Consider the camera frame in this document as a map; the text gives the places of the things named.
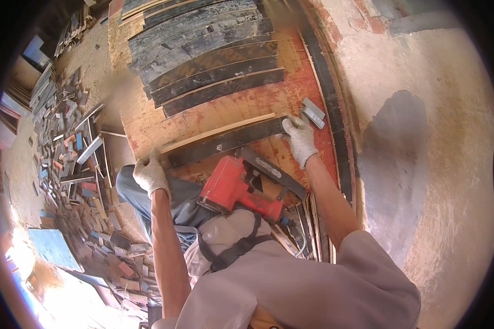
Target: shirt sleeve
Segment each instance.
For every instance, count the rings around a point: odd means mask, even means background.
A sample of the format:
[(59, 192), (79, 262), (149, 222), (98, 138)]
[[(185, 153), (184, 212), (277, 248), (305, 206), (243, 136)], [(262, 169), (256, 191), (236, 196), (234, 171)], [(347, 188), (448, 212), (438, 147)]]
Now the shirt sleeve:
[(178, 323), (177, 317), (167, 317), (166, 319), (160, 319), (151, 325), (151, 329), (174, 329)]
[(340, 244), (336, 263), (399, 301), (397, 311), (414, 319), (415, 328), (421, 310), (419, 289), (371, 234), (366, 231), (348, 234)]

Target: forearm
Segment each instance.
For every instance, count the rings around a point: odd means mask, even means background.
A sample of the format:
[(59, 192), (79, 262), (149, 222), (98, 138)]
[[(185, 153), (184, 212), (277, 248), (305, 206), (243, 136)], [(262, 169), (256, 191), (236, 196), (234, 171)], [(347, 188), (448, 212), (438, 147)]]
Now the forearm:
[(338, 249), (348, 234), (359, 229), (357, 218), (318, 154), (309, 157), (305, 163), (305, 172), (311, 180), (311, 188), (325, 229)]
[(191, 292), (189, 273), (172, 222), (164, 189), (151, 194), (151, 231), (155, 278), (163, 299), (163, 317), (178, 317)]

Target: white work glove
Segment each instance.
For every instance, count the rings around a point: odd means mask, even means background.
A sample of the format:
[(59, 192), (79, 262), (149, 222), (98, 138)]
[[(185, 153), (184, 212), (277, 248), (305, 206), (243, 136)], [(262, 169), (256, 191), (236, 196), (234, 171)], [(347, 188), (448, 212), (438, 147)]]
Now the white work glove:
[(282, 121), (282, 127), (286, 134), (279, 134), (281, 138), (289, 143), (294, 159), (300, 164), (300, 169), (305, 168), (305, 162), (318, 150), (313, 142), (313, 128), (296, 116), (287, 114)]
[(151, 194), (156, 189), (163, 188), (172, 200), (169, 190), (169, 183), (166, 181), (163, 167), (159, 164), (160, 152), (158, 148), (153, 148), (149, 155), (143, 156), (135, 164), (134, 179), (139, 186), (148, 192), (151, 200)]

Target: worker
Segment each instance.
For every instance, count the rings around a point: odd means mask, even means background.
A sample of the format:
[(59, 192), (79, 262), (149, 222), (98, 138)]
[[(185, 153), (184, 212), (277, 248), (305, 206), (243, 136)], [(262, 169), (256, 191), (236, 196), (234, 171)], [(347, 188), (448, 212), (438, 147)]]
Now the worker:
[[(269, 225), (247, 209), (221, 215), (197, 205), (202, 187), (166, 177), (153, 150), (117, 177), (119, 194), (151, 236), (163, 300), (163, 319), (151, 328), (415, 328), (419, 291), (361, 230), (318, 155), (313, 129), (291, 115), (282, 126), (311, 181), (336, 264), (295, 258), (266, 239)], [(226, 249), (236, 255), (216, 266)]]

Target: grey shirt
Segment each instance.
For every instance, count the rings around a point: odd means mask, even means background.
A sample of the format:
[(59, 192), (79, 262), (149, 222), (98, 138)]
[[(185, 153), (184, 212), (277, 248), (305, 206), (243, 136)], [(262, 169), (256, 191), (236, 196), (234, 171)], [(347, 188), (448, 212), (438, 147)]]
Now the grey shirt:
[[(218, 254), (227, 248), (220, 236), (230, 236), (231, 227), (246, 236), (253, 223), (251, 212), (235, 211), (215, 217), (200, 231)], [(269, 228), (263, 223), (258, 234)], [(197, 245), (192, 254), (199, 254)], [(159, 320), (153, 329), (247, 328), (258, 304), (286, 328), (417, 326), (419, 291), (368, 232), (346, 236), (336, 262), (297, 259), (278, 242), (263, 242), (228, 268), (198, 277), (179, 318)], [(187, 259), (189, 273), (190, 263)]]

